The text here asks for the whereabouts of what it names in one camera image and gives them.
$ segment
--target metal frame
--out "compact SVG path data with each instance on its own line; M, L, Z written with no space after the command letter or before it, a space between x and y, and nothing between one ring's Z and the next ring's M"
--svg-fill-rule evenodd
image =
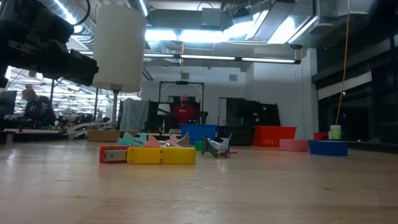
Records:
M176 81L176 82L170 82L170 81L160 81L159 82L159 100L158 102L160 103L160 97L162 96L162 92L167 88L164 88L162 90L162 84L163 83L173 83L176 85L189 85L189 84L199 84L201 85L201 110L203 111L203 105L205 104L205 83L200 83L200 82L185 82L185 81Z

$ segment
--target blue bin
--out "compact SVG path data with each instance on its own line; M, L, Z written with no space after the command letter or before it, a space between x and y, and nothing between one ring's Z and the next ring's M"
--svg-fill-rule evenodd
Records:
M195 142L203 141L204 136L214 140L218 126L215 124L180 124L180 128L181 136L189 132L189 144L195 144Z

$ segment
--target person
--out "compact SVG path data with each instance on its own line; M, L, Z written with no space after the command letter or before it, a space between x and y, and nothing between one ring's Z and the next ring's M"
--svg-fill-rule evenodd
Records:
M54 125L56 116L50 99L46 96L37 96L33 88L22 91L22 98L27 100L24 117L34 119L42 125Z
M197 111L189 104L188 95L184 94L180 97L180 104L174 108L173 115L177 118L178 124L188 124L190 120L197 118Z

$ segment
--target man in red shirt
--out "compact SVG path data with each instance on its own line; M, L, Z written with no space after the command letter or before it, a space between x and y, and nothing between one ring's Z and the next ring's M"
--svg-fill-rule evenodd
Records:
M189 96L182 95L180 97L180 105L177 105L173 110L173 115L177 118L178 124L188 124L190 120L197 118L197 111L189 105Z

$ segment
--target teal toy piece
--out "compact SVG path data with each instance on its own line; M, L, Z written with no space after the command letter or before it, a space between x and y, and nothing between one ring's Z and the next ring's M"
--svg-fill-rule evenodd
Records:
M131 134L124 133L123 138L119 138L118 146L144 146L144 143L147 141L147 135L141 134L139 138L133 138Z

